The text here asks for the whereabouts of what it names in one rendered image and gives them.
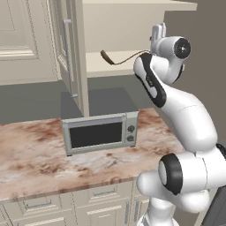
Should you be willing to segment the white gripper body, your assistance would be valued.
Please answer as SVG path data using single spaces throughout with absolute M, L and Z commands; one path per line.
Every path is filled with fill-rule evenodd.
M 166 25 L 164 22 L 153 26 L 152 35 L 151 35 L 152 41 L 156 41 L 160 38 L 164 38 L 165 36 L 166 36 Z

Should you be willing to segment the grey microwave oven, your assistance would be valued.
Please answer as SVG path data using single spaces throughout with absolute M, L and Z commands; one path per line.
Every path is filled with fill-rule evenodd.
M 67 156 L 135 147 L 139 110 L 123 87 L 89 90 L 83 117 L 69 93 L 61 93 L 61 124 Z

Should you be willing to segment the cream base cupboard door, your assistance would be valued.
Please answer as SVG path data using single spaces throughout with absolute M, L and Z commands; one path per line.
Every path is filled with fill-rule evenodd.
M 68 216 L 35 217 L 23 220 L 14 220 L 13 226 L 76 226 Z
M 136 200 L 139 200 L 139 210 L 138 210 L 137 221 L 134 222 L 133 221 L 133 217 L 134 217 L 134 210 L 135 210 Z M 149 203 L 149 198 L 148 197 L 143 197 L 143 196 L 135 196 L 134 197 L 134 199 L 132 201 L 132 210 L 131 210 L 130 226 L 137 226 L 137 223 L 138 223 L 139 219 L 147 211 L 148 203 Z
M 129 199 L 113 200 L 76 208 L 78 226 L 128 226 L 124 224 L 126 201 Z

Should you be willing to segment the cream drawer front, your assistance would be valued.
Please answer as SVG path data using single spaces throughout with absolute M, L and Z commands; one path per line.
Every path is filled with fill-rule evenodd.
M 51 205 L 48 205 L 45 207 L 25 209 L 25 206 L 24 206 L 24 203 L 27 203 L 29 205 L 34 205 L 34 204 L 49 202 L 50 200 L 52 202 Z M 21 200 L 21 201 L 12 202 L 9 204 L 4 204 L 4 208 L 8 216 L 10 216 L 12 220 L 15 220 L 15 219 L 28 217 L 28 216 L 51 213 L 55 210 L 60 210 L 62 208 L 62 205 L 60 203 L 59 196 L 53 195 L 53 196 L 44 196 L 36 199 Z
M 113 190 L 113 189 L 116 189 L 117 192 L 100 196 L 100 197 L 93 196 L 93 192 L 107 191 L 107 190 Z M 131 195 L 132 195 L 132 181 L 123 182 L 120 184 L 89 188 L 86 190 L 80 190 L 72 193 L 72 196 L 74 198 L 74 203 L 78 207 L 90 205 L 90 204 L 101 202 L 104 200 L 116 200 L 121 198 L 129 198 Z

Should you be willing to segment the dark grey appliance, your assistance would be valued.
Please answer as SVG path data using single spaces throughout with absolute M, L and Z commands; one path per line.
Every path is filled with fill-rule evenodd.
M 202 226 L 226 226 L 226 185 L 217 190 Z

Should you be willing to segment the cream wall cabinet body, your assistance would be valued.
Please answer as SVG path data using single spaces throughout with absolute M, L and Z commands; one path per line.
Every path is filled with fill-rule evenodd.
M 167 11 L 195 11 L 196 3 L 175 0 L 83 0 L 87 76 L 122 76 L 133 73 L 133 59 L 110 65 L 149 49 L 152 27 L 164 21 Z

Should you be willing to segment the cream closed wall cabinet door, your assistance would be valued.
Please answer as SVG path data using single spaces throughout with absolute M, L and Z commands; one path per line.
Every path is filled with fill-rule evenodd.
M 0 86 L 57 80 L 47 0 L 0 0 Z

